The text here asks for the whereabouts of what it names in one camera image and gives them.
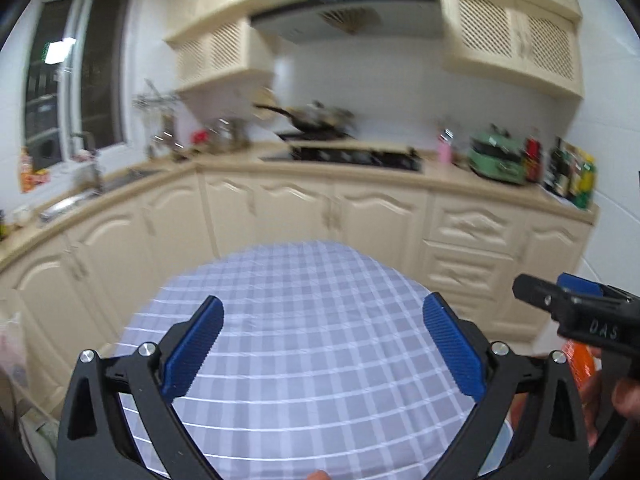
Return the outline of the person's left hand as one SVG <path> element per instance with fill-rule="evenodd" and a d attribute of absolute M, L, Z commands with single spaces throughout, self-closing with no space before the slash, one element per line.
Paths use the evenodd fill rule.
<path fill-rule="evenodd" d="M 316 470 L 312 472 L 306 480 L 331 480 L 331 477 L 324 470 Z"/>

